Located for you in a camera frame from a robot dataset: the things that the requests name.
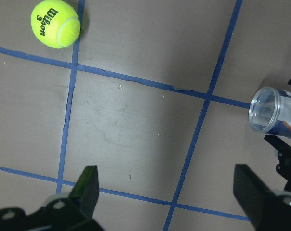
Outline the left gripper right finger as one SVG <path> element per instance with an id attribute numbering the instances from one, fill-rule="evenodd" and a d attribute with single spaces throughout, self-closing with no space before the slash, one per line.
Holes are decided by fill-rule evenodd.
<path id="1" fill-rule="evenodd" d="M 234 167 L 233 195 L 256 231 L 282 230 L 282 197 L 270 190 L 246 164 Z"/>

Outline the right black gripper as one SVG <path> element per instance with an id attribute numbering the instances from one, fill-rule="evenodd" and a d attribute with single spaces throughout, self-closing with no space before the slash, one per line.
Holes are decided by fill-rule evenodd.
<path id="1" fill-rule="evenodd" d="M 264 139 L 278 151 L 276 172 L 287 181 L 284 190 L 291 192 L 291 147 L 275 135 L 265 135 Z"/>

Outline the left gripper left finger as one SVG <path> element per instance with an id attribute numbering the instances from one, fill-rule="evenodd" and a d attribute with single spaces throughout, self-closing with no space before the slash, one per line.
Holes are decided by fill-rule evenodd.
<path id="1" fill-rule="evenodd" d="M 92 218 L 99 198 L 97 166 L 84 168 L 68 198 L 73 201 L 86 218 Z"/>

